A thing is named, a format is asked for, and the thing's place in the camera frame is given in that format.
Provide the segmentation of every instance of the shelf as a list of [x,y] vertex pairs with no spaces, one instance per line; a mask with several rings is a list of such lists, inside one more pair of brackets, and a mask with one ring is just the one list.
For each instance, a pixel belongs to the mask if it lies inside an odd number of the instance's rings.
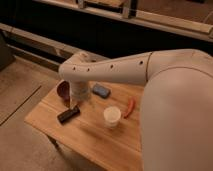
[[94,4],[102,4],[114,8],[119,8],[123,5],[125,0],[84,0],[85,2],[90,2]]
[[196,3],[192,0],[138,0],[138,11],[147,11],[155,14],[185,19],[206,24],[213,24],[213,1]]
[[110,18],[117,21],[127,22],[130,24],[136,24],[152,29],[175,33],[187,37],[192,37],[208,42],[213,42],[212,32],[213,25],[203,24],[195,21],[179,19],[175,17],[169,17],[165,15],[159,15],[149,13],[145,11],[137,11],[136,17],[129,19],[124,18],[121,13],[103,10],[94,7],[86,7],[80,9],[78,4],[74,0],[34,0],[37,2],[55,5],[79,12],[93,14],[105,18]]

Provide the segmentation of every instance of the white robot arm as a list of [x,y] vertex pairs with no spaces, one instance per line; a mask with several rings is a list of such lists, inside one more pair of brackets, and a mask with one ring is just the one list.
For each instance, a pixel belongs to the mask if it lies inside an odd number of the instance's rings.
[[184,49],[92,61],[78,52],[60,66],[73,99],[87,99],[92,80],[146,85],[141,102],[144,171],[213,170],[210,55]]

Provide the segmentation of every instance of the white cup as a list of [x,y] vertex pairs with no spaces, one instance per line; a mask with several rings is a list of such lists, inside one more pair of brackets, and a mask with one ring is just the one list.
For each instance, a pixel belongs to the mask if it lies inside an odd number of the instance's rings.
[[108,128],[114,128],[121,119],[121,111],[116,106],[110,106],[104,110],[105,125]]

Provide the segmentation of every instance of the wooden table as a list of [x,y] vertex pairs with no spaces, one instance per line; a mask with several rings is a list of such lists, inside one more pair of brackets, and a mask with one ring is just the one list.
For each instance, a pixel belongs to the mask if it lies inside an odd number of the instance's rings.
[[[139,129],[139,106],[143,87],[101,83],[111,89],[108,99],[92,95],[80,106],[80,116],[61,125],[57,115],[67,110],[66,104],[56,94],[56,87],[27,115],[25,121],[46,134],[56,147],[56,141],[107,170],[142,170]],[[125,111],[128,99],[135,97],[133,113],[122,118],[110,130],[104,125],[103,110],[116,105]]]

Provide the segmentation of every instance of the red object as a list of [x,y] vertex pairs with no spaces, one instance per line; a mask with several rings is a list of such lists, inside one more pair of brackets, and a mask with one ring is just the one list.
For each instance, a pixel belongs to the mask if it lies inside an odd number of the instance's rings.
[[132,111],[134,110],[135,108],[135,99],[134,98],[131,98],[129,99],[129,102],[128,102],[128,108],[126,109],[126,111],[123,113],[123,117],[124,118],[127,118],[131,113]]

